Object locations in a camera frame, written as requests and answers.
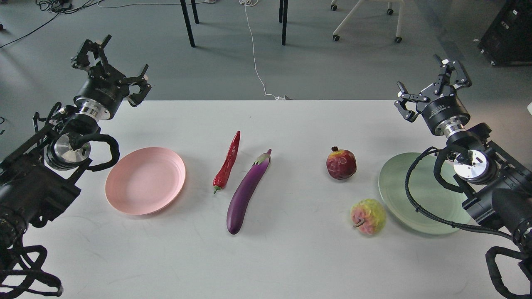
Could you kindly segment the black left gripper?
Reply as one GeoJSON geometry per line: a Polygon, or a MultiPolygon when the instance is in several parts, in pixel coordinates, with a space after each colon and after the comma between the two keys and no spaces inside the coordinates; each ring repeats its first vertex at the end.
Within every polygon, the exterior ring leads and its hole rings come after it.
{"type": "Polygon", "coordinates": [[[82,85],[78,95],[74,97],[76,106],[85,102],[99,104],[99,119],[114,118],[123,100],[131,107],[139,106],[146,98],[152,85],[148,83],[146,72],[149,65],[145,64],[138,76],[125,76],[115,68],[111,68],[104,53],[105,46],[112,36],[107,35],[101,43],[86,39],[78,53],[72,57],[72,68],[86,71],[88,78],[82,85]],[[88,53],[92,53],[98,62],[91,66],[88,53]]]}

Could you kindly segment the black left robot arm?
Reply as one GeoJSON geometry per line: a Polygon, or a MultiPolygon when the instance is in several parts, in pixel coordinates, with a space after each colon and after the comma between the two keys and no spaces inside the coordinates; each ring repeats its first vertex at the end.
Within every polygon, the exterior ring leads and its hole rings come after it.
{"type": "Polygon", "coordinates": [[[23,235],[30,225],[44,227],[74,202],[84,172],[118,162],[118,142],[102,134],[98,122],[112,119],[123,100],[139,106],[152,88],[148,65],[138,76],[126,76],[108,62],[104,49],[110,40],[111,35],[102,42],[84,41],[71,59],[73,68],[87,73],[74,103],[57,102],[46,117],[35,113],[34,135],[1,162],[1,282],[21,278],[16,285],[1,284],[2,299],[23,293],[61,296],[61,280],[42,270],[46,248],[24,246],[23,235]]]}

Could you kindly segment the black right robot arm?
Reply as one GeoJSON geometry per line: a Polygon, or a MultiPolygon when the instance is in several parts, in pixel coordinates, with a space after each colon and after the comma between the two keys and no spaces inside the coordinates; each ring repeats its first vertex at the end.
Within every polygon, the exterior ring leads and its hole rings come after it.
{"type": "Polygon", "coordinates": [[[434,83],[419,93],[410,93],[397,82],[397,110],[413,122],[421,116],[432,135],[446,137],[442,149],[427,148],[410,165],[405,176],[405,193],[416,212],[465,231],[488,233],[511,240],[517,250],[494,246],[485,260],[495,290],[506,299],[530,299],[531,294],[514,294],[505,286],[496,263],[499,255],[517,260],[527,280],[531,280],[532,253],[532,179],[531,171],[490,140],[491,128],[479,123],[469,129],[465,125],[470,114],[458,98],[457,91],[472,85],[463,64],[456,59],[441,59],[434,83]],[[445,220],[423,208],[411,195],[410,176],[417,164],[433,154],[435,180],[449,191],[467,198],[462,208],[476,225],[445,220]]]}

